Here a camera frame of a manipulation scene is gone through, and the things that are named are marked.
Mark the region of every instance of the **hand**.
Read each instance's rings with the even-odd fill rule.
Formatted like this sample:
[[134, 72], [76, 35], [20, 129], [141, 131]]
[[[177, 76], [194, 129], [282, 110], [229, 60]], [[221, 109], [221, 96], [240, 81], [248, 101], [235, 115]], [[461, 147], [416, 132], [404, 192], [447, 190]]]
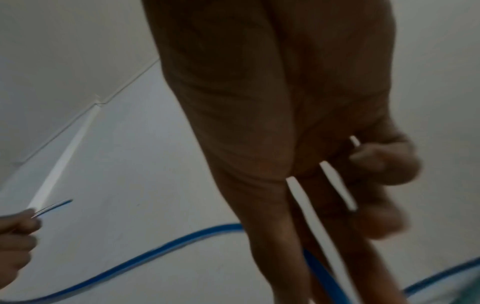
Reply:
[[[410, 181], [420, 167], [389, 113], [388, 1], [143, 2], [165, 79], [276, 301], [327, 301], [302, 257], [301, 245], [328, 267], [287, 187], [294, 176], [363, 301], [406, 303], [368, 241], [405, 227], [383, 185]], [[323, 161], [357, 211], [330, 185]]]
[[32, 218], [34, 213], [29, 209], [0, 217], [0, 288], [12, 283], [30, 262], [30, 251], [37, 245], [30, 234], [41, 227], [41, 222]]

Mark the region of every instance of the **blue tube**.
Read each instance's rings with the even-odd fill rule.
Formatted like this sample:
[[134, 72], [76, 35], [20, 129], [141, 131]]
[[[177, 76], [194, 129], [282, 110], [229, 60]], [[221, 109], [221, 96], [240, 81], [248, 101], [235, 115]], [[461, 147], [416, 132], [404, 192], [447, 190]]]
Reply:
[[[64, 201], [59, 204], [53, 205], [48, 207], [42, 211], [37, 212], [36, 216], [40, 216], [45, 214], [49, 211], [57, 209], [58, 207], [64, 206], [69, 204], [72, 200]], [[200, 240], [220, 235], [226, 233], [233, 233], [233, 232], [243, 232], [242, 225], [240, 224], [225, 224], [214, 226], [211, 228], [206, 228], [197, 232], [193, 232], [191, 234], [182, 236], [177, 238], [173, 241], [170, 241], [156, 249], [150, 250], [145, 252], [139, 256], [136, 256], [120, 265], [117, 265], [107, 271], [104, 271], [90, 279], [87, 279], [81, 283], [78, 283], [74, 286], [68, 287], [61, 291], [39, 297], [30, 300], [20, 300], [20, 301], [13, 301], [13, 300], [0, 300], [0, 304], [50, 304], [56, 303], [63, 299], [70, 298], [75, 296], [79, 293], [85, 292], [98, 284], [111, 280], [112, 278], [125, 273], [126, 271], [132, 270], [140, 265], [143, 265], [149, 261], [157, 259], [161, 256], [164, 256], [167, 253], [172, 251], [178, 250], [184, 246], [193, 244]], [[307, 264], [309, 265], [312, 273], [315, 277], [319, 280], [322, 286], [327, 291], [328, 295], [332, 298], [335, 304], [350, 304], [350, 300], [348, 299], [347, 295], [335, 281], [335, 279], [330, 275], [330, 273], [322, 266], [322, 264], [307, 250], [304, 250], [304, 256]], [[480, 265], [480, 257], [464, 263], [462, 265], [453, 267], [446, 271], [443, 271], [439, 274], [436, 274], [430, 278], [424, 279], [410, 287], [407, 287], [404, 292], [407, 296], [410, 296], [446, 277], [451, 275], [457, 274], [461, 271], [476, 267]]]

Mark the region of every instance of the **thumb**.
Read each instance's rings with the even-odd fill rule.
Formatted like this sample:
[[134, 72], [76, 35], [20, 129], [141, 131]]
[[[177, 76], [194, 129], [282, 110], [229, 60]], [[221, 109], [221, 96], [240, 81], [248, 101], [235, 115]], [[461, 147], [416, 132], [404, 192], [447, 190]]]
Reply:
[[33, 209], [27, 209], [17, 214], [0, 216], [0, 233], [7, 233], [17, 228], [24, 220], [32, 218], [35, 214]]

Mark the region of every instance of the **fingernail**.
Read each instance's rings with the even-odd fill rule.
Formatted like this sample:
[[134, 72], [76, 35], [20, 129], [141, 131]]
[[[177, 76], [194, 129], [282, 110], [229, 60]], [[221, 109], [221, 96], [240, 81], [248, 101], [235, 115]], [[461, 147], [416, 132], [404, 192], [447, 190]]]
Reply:
[[371, 149], [360, 149], [350, 155], [350, 161], [371, 172], [383, 172], [386, 168], [385, 162]]

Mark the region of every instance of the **white surface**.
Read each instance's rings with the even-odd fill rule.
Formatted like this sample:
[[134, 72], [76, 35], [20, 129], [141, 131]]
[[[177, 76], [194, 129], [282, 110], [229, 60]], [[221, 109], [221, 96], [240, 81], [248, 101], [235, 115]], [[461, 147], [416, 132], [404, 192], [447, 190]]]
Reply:
[[4, 0], [0, 37], [0, 157], [10, 162], [158, 57], [140, 0]]
[[47, 199], [49, 198], [50, 193], [52, 192], [55, 184], [60, 179], [63, 171], [67, 167], [71, 158], [75, 154], [79, 144], [82, 142], [82, 139], [87, 134], [87, 131], [90, 128], [90, 125], [94, 121], [95, 117], [100, 112], [101, 107], [94, 105], [88, 112], [85, 113], [85, 121], [72, 138], [68, 146], [65, 148], [64, 152], [61, 154], [60, 158], [56, 161], [55, 165], [51, 169], [48, 176], [43, 181], [43, 184], [40, 186], [38, 191], [35, 193], [35, 196], [28, 204], [28, 209], [34, 209], [35, 211], [40, 211], [43, 207], [46, 207]]
[[79, 117], [49, 145], [22, 165], [0, 187], [0, 214], [19, 212], [27, 208], [51, 169], [83, 125], [86, 115]]
[[[378, 247], [406, 286], [480, 255], [480, 12], [475, 0], [397, 1], [396, 11], [392, 105], [425, 168], [415, 183], [392, 189], [412, 229]], [[292, 185], [334, 268], [341, 270], [305, 196]], [[236, 221], [159, 65], [99, 114], [51, 199], [65, 197], [75, 202], [45, 217], [32, 263], [2, 298], [45, 295], [178, 236]], [[345, 274], [338, 277], [351, 292]], [[413, 302], [447, 303], [451, 289], [464, 283], [447, 281]], [[271, 298], [245, 236], [230, 235], [186, 247], [64, 301], [132, 302], [263, 304]]]

